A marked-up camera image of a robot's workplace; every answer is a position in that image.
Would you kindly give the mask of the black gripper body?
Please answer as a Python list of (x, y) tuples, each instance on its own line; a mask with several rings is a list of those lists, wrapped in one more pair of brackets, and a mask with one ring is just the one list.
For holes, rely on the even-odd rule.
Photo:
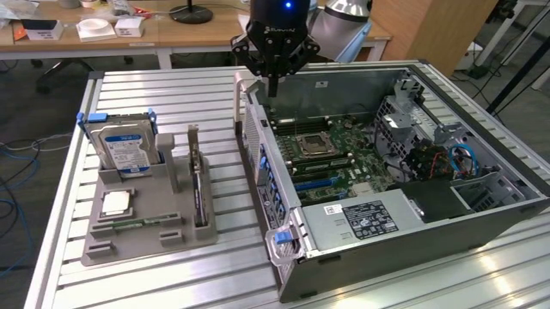
[(308, 1), (257, 0), (249, 2), (246, 37), (260, 55), (278, 54), (281, 41), (289, 37), (301, 42), (308, 36)]

